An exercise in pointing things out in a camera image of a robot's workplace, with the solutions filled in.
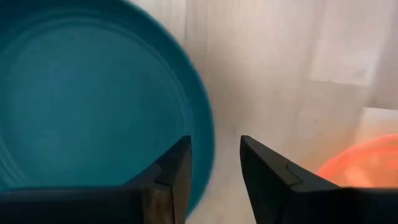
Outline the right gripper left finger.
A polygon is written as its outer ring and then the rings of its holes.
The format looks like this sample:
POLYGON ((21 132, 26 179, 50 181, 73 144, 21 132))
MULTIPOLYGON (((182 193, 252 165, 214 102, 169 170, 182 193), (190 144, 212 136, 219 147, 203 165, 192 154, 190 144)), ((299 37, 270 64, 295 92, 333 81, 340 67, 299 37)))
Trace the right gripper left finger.
POLYGON ((185 224, 191 182, 192 142, 184 136, 117 187, 0 192, 0 224, 185 224))

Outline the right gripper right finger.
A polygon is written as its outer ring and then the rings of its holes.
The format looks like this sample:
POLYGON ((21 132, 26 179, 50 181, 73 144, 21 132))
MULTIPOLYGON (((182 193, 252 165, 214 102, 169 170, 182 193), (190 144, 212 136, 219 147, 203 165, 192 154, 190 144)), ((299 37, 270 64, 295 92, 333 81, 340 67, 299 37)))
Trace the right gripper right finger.
POLYGON ((398 224, 398 189, 339 187, 245 135, 240 160, 257 224, 398 224))

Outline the dark teal plastic plate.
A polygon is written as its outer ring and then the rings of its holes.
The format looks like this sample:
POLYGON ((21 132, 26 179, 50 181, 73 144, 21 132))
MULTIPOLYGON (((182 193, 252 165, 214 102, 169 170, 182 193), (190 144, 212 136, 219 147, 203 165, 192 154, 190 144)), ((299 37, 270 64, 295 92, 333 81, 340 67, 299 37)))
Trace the dark teal plastic plate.
POLYGON ((125 183, 192 139, 189 210, 215 134, 198 72, 126 0, 0 0, 0 192, 125 183))

